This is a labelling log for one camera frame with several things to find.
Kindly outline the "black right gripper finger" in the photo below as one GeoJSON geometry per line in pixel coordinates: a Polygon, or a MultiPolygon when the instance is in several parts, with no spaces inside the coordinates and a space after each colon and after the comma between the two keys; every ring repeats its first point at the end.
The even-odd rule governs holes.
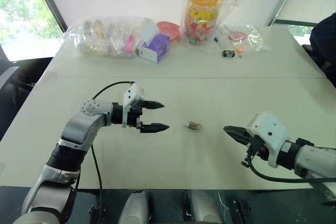
{"type": "Polygon", "coordinates": [[[252,141],[252,136],[246,129],[225,129],[225,132],[236,142],[245,146],[252,141]]]}
{"type": "Polygon", "coordinates": [[[244,127],[225,126],[223,130],[234,140],[251,140],[252,136],[244,127]]]}

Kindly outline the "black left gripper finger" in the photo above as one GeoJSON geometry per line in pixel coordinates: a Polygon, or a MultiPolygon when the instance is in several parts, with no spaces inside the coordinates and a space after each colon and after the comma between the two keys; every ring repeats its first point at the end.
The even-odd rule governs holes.
{"type": "Polygon", "coordinates": [[[157,133],[162,132],[170,127],[168,125],[162,124],[162,123],[151,123],[151,124],[143,124],[143,122],[140,122],[139,130],[141,133],[157,133]]]}
{"type": "Polygon", "coordinates": [[[164,104],[158,102],[158,101],[148,101],[145,100],[142,102],[141,105],[142,108],[148,109],[148,110],[156,110],[164,107],[164,104]]]}

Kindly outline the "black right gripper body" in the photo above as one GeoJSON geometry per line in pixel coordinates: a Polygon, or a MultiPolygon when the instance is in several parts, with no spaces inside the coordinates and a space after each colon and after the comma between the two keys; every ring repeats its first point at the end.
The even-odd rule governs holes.
{"type": "Polygon", "coordinates": [[[260,157],[264,161],[268,161],[269,150],[265,146],[265,142],[257,135],[255,135],[248,144],[247,156],[241,162],[244,167],[249,167],[255,156],[260,157]]]}

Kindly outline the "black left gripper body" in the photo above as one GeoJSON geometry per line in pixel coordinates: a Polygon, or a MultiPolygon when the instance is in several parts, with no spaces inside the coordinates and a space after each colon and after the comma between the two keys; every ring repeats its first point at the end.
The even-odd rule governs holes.
{"type": "Polygon", "coordinates": [[[129,127],[135,127],[138,130],[143,129],[143,123],[140,120],[140,116],[143,114],[142,105],[143,100],[133,101],[127,104],[127,125],[129,127]]]}

